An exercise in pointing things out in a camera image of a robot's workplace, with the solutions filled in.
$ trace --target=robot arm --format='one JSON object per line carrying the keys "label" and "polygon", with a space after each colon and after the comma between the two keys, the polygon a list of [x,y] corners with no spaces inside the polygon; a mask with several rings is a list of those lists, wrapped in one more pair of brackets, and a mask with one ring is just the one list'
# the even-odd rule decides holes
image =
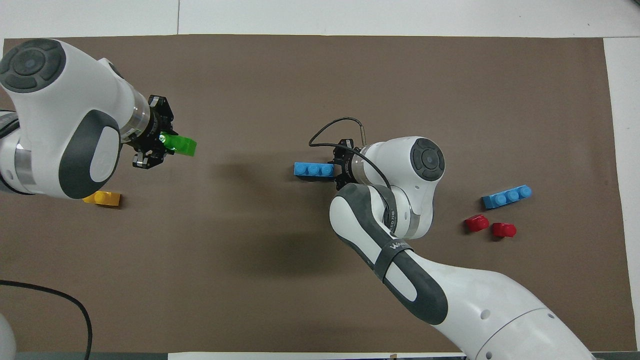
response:
{"label": "robot arm", "polygon": [[[406,234],[404,229],[410,227],[402,224],[412,221],[403,215],[402,206],[413,213],[420,211],[413,220],[420,224],[414,226],[418,231],[406,238],[428,230],[433,190],[444,172],[437,145],[411,137],[369,149],[365,154],[388,176],[391,190],[376,184],[381,179],[367,171],[368,165],[354,171],[355,159],[346,161],[350,174],[356,174],[354,182],[364,182],[362,174],[366,174],[367,183],[373,184],[350,183],[340,189],[330,206],[331,225],[412,314],[433,325],[470,359],[594,359],[553,312],[514,280],[424,259],[392,231],[394,226],[401,227]],[[410,151],[403,155],[402,149]],[[423,177],[413,176],[419,173],[415,171],[418,160]],[[423,225],[418,214],[429,225]]]}
{"label": "robot arm", "polygon": [[[147,103],[107,59],[30,40],[0,61],[0,85],[17,112],[0,113],[3,188],[80,199],[111,177],[123,143],[136,150],[135,167],[173,154],[159,139],[177,135],[166,99],[152,95]],[[8,122],[15,118],[19,126]]]}

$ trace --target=yellow block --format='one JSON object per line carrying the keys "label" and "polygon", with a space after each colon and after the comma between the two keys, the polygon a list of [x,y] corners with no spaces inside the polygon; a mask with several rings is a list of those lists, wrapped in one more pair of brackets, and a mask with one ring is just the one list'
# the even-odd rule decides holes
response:
{"label": "yellow block", "polygon": [[120,205],[120,194],[113,192],[102,192],[99,190],[82,200],[90,204],[118,206]]}

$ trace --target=black cable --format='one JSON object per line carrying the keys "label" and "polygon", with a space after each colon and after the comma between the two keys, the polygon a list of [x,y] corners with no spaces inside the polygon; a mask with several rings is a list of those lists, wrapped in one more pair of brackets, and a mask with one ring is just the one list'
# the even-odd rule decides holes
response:
{"label": "black cable", "polygon": [[330,147],[338,147],[340,149],[344,149],[347,151],[352,152],[353,154],[356,154],[357,156],[361,157],[364,161],[368,162],[369,165],[371,165],[371,167],[377,171],[377,173],[380,175],[380,177],[382,177],[382,180],[384,180],[385,185],[387,186],[387,188],[391,189],[391,184],[389,184],[389,180],[387,180],[387,177],[382,173],[382,171],[369,159],[367,159],[366,156],[364,156],[363,154],[360,154],[360,151],[357,151],[355,149],[352,149],[350,147],[341,145],[339,143],[313,143],[314,140],[324,131],[326,130],[327,127],[330,127],[331,125],[335,124],[338,121],[342,121],[342,120],[351,120],[351,121],[355,121],[356,123],[358,123],[358,125],[360,126],[360,135],[362,136],[362,146],[364,146],[364,142],[365,142],[365,137],[364,137],[364,126],[362,125],[362,123],[353,117],[341,117],[339,119],[335,119],[334,121],[331,121],[329,124],[323,126],[322,129],[318,130],[318,132],[311,138],[311,140],[309,140],[309,146],[311,147],[317,147],[317,146],[330,146]]}
{"label": "black cable", "polygon": [[89,319],[89,313],[86,312],[84,305],[80,301],[78,301],[73,296],[63,293],[62,291],[45,288],[44,286],[28,284],[26,282],[17,282],[17,281],[9,281],[9,280],[0,280],[0,285],[5,286],[15,286],[17,288],[25,288],[31,290],[43,291],[46,293],[50,293],[53,295],[57,295],[59,297],[63,297],[71,302],[73,302],[79,309],[82,311],[82,315],[84,316],[84,320],[86,321],[86,332],[87,332],[87,340],[86,340],[86,352],[84,353],[84,360],[89,360],[89,355],[91,354],[91,342],[93,340],[93,331],[91,328],[91,319]]}

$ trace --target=blue block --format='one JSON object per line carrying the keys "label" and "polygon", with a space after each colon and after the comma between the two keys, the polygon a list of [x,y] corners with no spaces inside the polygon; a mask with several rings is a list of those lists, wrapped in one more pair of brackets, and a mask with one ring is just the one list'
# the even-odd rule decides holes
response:
{"label": "blue block", "polygon": [[527,185],[522,185],[517,188],[494,193],[493,195],[483,196],[482,200],[484,201],[484,206],[487,209],[495,209],[518,200],[526,199],[530,196],[531,188]]}
{"label": "blue block", "polygon": [[294,163],[295,176],[333,177],[333,164],[326,163]]}

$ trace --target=red lego brick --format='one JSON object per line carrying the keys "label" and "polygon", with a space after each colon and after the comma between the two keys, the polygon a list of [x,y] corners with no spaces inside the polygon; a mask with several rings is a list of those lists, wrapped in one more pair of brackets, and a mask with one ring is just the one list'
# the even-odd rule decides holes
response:
{"label": "red lego brick", "polygon": [[493,232],[493,235],[501,238],[505,236],[508,238],[512,238],[516,234],[515,225],[507,224],[505,222],[496,222],[495,224],[491,225],[491,230]]}
{"label": "red lego brick", "polygon": [[474,215],[466,219],[465,224],[471,231],[480,231],[489,227],[489,220],[484,215]]}

